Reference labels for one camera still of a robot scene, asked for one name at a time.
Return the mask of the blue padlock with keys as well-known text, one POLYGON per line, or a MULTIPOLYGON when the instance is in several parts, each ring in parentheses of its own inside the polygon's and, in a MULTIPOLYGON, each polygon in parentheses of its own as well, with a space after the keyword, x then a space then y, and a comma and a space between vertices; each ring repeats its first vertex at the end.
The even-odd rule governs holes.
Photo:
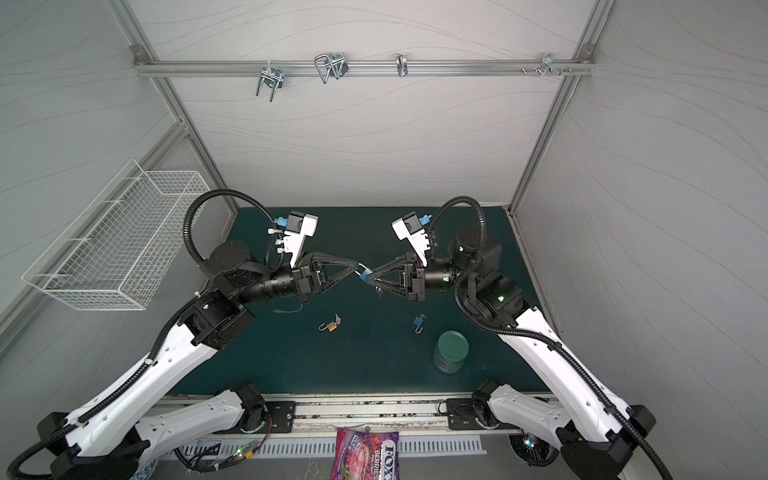
MULTIPOLYGON (((373 272, 373 270, 372 270, 372 269, 370 269, 369 267, 367 267, 366 265, 364 265, 364 264, 362 264, 362 263, 359 263, 359 264, 358 264, 358 267, 357 267, 357 268, 356 268, 356 270, 355 270, 355 273, 358 275, 358 277, 360 278, 360 280, 361 280, 363 283, 365 283, 365 284, 368 284, 368 281, 367 281, 367 277, 368 277, 368 275, 369 275, 369 274, 371 274, 372 272, 373 272)), ((378 295, 379 297, 381 297, 381 296, 382 296, 382 293, 383 293, 383 291, 382 291, 382 289, 381 289, 380 287, 377 287, 377 286, 375 286, 375 287, 374 287, 374 290, 375 290, 375 292, 377 293, 377 295, 378 295)))

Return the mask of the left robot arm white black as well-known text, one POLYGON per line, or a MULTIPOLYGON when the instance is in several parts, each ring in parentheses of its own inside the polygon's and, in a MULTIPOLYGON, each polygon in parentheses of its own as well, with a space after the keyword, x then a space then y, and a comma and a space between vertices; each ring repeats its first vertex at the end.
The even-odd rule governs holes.
POLYGON ((242 241, 219 245, 200 264, 212 289, 175 313, 149 353, 92 401, 68 414, 54 412, 44 418, 38 425, 41 440, 30 451, 46 449, 54 455, 51 479, 129 479, 156 458, 209 433, 260 430, 269 414, 250 383, 171 413, 148 412, 254 322, 247 304, 291 296, 305 302, 357 266, 354 260, 310 253, 296 266, 272 271, 256 262, 242 241))

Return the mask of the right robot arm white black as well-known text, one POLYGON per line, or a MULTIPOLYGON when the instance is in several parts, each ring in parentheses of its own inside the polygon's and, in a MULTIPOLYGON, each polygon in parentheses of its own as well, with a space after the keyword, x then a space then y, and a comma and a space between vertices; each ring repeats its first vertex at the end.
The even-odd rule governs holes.
POLYGON ((502 248, 477 226, 458 230, 446 258, 433 255, 429 220, 393 221, 410 252, 362 279, 379 291, 421 302, 429 289, 455 290, 460 308, 480 329, 497 335, 552 392, 551 399, 524 394, 489 380, 472 395, 474 420, 482 428, 510 425, 514 453, 530 467, 557 458, 581 479, 616 479, 636 450, 652 458, 647 436, 656 424, 642 405, 629 405, 576 358, 521 288, 500 271, 502 248))

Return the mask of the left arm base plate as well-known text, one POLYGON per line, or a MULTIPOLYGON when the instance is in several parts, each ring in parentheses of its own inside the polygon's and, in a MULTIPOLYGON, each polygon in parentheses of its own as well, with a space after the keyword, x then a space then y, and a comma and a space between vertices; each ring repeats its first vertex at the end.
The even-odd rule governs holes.
POLYGON ((295 420, 297 403, 294 401, 267 401, 261 409, 258 422, 247 427, 239 427, 243 434, 291 433, 295 420))

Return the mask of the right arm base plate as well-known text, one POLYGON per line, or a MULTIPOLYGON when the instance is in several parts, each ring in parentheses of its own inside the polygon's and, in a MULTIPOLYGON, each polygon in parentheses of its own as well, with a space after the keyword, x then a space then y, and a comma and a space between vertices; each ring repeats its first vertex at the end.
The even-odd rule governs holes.
POLYGON ((494 430, 500 425, 487 403, 473 398, 449 398, 440 412, 447 417, 450 430, 494 430))

